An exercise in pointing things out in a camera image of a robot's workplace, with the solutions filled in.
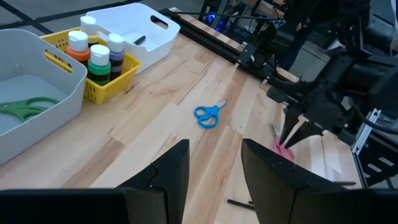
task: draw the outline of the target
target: green paint bottle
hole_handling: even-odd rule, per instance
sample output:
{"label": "green paint bottle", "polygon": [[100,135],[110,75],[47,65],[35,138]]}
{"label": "green paint bottle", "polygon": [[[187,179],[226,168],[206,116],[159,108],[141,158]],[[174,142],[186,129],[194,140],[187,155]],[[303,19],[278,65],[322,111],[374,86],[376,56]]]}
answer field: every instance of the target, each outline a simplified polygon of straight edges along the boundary
{"label": "green paint bottle", "polygon": [[90,47],[87,78],[101,86],[108,84],[111,78],[109,54],[107,46],[95,44]]}

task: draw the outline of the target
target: yellow plastic basket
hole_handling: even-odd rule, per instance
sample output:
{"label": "yellow plastic basket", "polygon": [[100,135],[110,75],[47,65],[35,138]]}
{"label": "yellow plastic basket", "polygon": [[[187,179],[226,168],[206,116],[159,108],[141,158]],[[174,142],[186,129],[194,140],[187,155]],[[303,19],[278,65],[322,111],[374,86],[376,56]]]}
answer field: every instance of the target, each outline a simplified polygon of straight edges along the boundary
{"label": "yellow plastic basket", "polygon": [[[68,45],[68,33],[72,30],[78,30],[78,29],[80,29],[80,27],[56,32],[49,35],[44,35],[41,38],[47,41],[48,43],[52,44],[56,48],[66,52]],[[99,44],[106,45],[106,41],[100,39]],[[58,56],[50,52],[46,52],[45,56],[52,62],[61,66],[63,69],[69,72],[72,70],[72,68],[68,65],[68,63],[64,62]],[[132,82],[132,79],[134,78],[134,75],[136,74],[136,71],[140,66],[141,66],[140,61],[138,61],[129,54],[125,54],[123,60],[122,75],[104,86],[100,86],[97,83],[86,78],[85,96],[96,104],[104,103],[112,96],[124,90],[125,87],[127,87],[128,84]]]}

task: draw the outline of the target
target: wooden table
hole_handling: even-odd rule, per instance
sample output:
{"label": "wooden table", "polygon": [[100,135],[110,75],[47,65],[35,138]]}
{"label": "wooden table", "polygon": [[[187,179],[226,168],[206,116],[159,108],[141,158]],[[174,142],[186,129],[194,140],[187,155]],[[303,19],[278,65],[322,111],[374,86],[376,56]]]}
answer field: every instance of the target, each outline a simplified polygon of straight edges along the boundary
{"label": "wooden table", "polygon": [[[239,45],[190,16],[187,20]],[[279,70],[286,77],[295,77]],[[81,114],[0,168],[0,189],[115,187],[181,139],[190,140],[190,183],[184,223],[258,223],[240,159],[242,138],[272,147],[271,124],[282,105],[268,86],[179,35],[172,53],[134,79],[133,88],[103,105],[85,100]],[[227,98],[213,129],[193,109]],[[326,133],[293,147],[297,163],[330,180],[359,179],[350,148]]]}

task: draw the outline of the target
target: scissor blade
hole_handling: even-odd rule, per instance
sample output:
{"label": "scissor blade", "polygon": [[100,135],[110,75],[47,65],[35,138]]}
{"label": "scissor blade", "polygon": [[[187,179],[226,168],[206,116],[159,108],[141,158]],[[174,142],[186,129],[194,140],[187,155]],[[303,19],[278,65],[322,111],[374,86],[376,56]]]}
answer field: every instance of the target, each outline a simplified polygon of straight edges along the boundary
{"label": "scissor blade", "polygon": [[222,109],[226,104],[227,104],[228,100],[223,100],[219,103],[216,104],[216,106],[218,106],[219,109]]}

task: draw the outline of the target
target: pink cloth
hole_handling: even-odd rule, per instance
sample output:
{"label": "pink cloth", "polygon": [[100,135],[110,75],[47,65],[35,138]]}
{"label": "pink cloth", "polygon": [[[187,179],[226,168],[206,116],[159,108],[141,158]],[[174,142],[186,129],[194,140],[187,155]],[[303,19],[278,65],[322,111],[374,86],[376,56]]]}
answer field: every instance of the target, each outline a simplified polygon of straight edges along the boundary
{"label": "pink cloth", "polygon": [[295,156],[294,152],[291,149],[285,149],[285,146],[279,144],[280,136],[276,136],[274,146],[272,150],[277,153],[278,155],[282,156],[285,159],[290,161],[294,161]]}

